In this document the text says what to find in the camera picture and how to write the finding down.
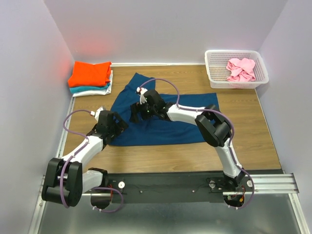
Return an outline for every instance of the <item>pink cloth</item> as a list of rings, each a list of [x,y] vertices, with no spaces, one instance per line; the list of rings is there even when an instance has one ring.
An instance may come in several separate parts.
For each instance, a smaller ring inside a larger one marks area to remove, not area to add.
[[[231,71],[228,81],[255,81],[254,68],[255,62],[252,59],[232,58],[229,60],[226,69]]]

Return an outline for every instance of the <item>white plastic basket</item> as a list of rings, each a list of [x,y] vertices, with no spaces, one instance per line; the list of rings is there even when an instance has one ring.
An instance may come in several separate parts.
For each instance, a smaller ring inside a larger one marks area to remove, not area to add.
[[[253,59],[255,81],[232,82],[227,81],[231,71],[226,69],[228,61],[232,58]],[[268,72],[257,51],[253,50],[207,50],[205,52],[205,63],[210,86],[214,89],[254,89],[260,84],[269,82]]]

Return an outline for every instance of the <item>wall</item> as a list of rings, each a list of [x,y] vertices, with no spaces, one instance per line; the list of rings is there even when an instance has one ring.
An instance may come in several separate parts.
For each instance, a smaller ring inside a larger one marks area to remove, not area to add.
[[[28,233],[70,96],[73,58],[41,0],[0,3],[0,233]]]
[[[287,0],[45,0],[76,60],[204,62],[258,50]]]
[[[312,1],[289,0],[260,53],[270,82],[257,92],[280,162],[294,173],[312,230]]]

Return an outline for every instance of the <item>blue cloth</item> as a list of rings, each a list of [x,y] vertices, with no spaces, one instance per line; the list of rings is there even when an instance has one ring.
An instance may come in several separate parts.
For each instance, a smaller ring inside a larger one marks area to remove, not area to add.
[[[131,123],[129,121],[130,105],[139,101],[139,96],[136,94],[137,87],[149,79],[136,73],[116,98],[111,110],[118,112],[123,120],[129,124],[129,128],[111,142],[111,145],[167,145],[204,142],[196,125],[178,121],[168,122],[157,117],[143,120],[140,123]],[[147,83],[144,88],[148,90],[155,89],[155,81]],[[176,95],[161,94],[161,97],[165,102],[176,102]],[[216,93],[180,95],[179,103],[193,107],[214,104],[218,107]]]
[[[77,86],[77,87],[69,88],[69,90],[72,94],[75,94],[75,93],[79,93],[83,91],[90,91],[90,90],[104,90],[104,89],[107,89],[108,86],[110,85],[111,84],[108,83],[105,86]]]

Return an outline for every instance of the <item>wooden tabletop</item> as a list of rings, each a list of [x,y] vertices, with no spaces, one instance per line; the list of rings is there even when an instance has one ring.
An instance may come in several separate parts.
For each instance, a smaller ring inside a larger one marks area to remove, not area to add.
[[[181,94],[217,93],[221,112],[235,126],[234,149],[243,167],[249,169],[280,169],[279,160],[268,131],[261,107],[253,89],[212,89],[205,66],[144,66],[114,67],[112,93],[106,96],[77,97],[74,110],[110,109],[117,95],[124,89],[135,72],[147,77],[172,81]],[[159,93],[175,94],[175,89],[156,81]],[[70,129],[87,133],[96,121],[87,113],[72,116]],[[68,134],[64,155],[75,149],[83,138]],[[213,147],[207,143],[158,146],[106,146],[96,155],[85,170],[97,167],[110,173],[177,172],[222,170]]]

